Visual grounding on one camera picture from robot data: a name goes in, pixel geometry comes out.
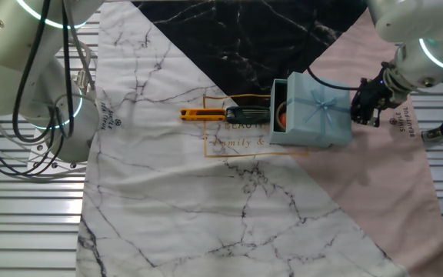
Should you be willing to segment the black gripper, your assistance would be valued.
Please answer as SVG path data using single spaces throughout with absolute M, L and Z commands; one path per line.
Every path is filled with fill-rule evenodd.
M 362 112 L 367 112 L 365 125 L 380 126 L 380 110 L 397 108 L 392 101 L 393 91 L 385 84 L 384 73 L 390 69 L 388 63 L 381 63 L 382 69 L 373 79 L 361 78 L 358 91 L 351 101 L 350 114 L 353 122 L 362 122 Z

